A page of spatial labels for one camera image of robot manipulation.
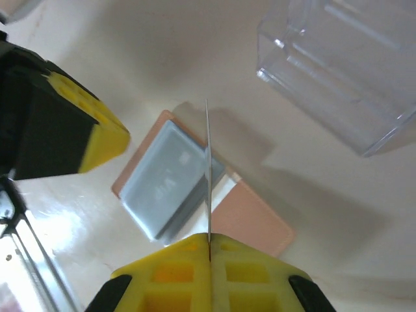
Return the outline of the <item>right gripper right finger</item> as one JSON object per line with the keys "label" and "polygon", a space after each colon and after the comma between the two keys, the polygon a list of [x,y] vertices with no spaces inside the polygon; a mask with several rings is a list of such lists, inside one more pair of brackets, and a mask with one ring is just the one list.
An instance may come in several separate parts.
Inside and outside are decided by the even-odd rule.
{"label": "right gripper right finger", "polygon": [[303,270],[211,235],[212,312],[336,312]]}

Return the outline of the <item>pink leather card holder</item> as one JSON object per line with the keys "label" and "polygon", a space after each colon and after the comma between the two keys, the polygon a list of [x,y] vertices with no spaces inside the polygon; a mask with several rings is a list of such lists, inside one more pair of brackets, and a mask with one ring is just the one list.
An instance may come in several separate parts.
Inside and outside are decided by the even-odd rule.
{"label": "pink leather card holder", "polygon": [[[203,135],[195,133],[169,110],[162,111],[112,185],[112,192],[120,202],[122,187],[168,120],[205,149]],[[294,239],[294,230],[286,221],[218,155],[212,156],[211,210],[213,233],[227,235],[268,255],[278,256]]]}

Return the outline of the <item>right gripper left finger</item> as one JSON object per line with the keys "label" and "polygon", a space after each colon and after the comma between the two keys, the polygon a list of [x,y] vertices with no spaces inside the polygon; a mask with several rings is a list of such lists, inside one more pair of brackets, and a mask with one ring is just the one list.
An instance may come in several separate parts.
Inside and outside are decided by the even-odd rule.
{"label": "right gripper left finger", "polygon": [[85,312],[211,312],[207,235],[191,235],[116,269]]}

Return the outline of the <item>blue credit card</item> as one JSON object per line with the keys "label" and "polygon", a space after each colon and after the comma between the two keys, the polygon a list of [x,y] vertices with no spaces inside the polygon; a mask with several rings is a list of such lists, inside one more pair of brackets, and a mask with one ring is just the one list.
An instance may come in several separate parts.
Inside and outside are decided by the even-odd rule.
{"label": "blue credit card", "polygon": [[120,191],[120,199],[151,242],[169,245],[207,232],[205,149],[168,120]]}

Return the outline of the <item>pale pink credit card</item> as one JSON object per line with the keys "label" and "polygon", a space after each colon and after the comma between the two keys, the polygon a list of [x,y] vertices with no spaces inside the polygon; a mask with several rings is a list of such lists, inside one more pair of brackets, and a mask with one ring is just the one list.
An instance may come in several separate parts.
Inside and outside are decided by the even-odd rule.
{"label": "pale pink credit card", "polygon": [[207,183],[207,242],[209,253],[211,253],[211,228],[212,228],[212,151],[211,151],[211,131],[209,121],[209,104],[208,100],[205,100],[205,123],[206,123],[206,139],[205,139],[205,179]]}

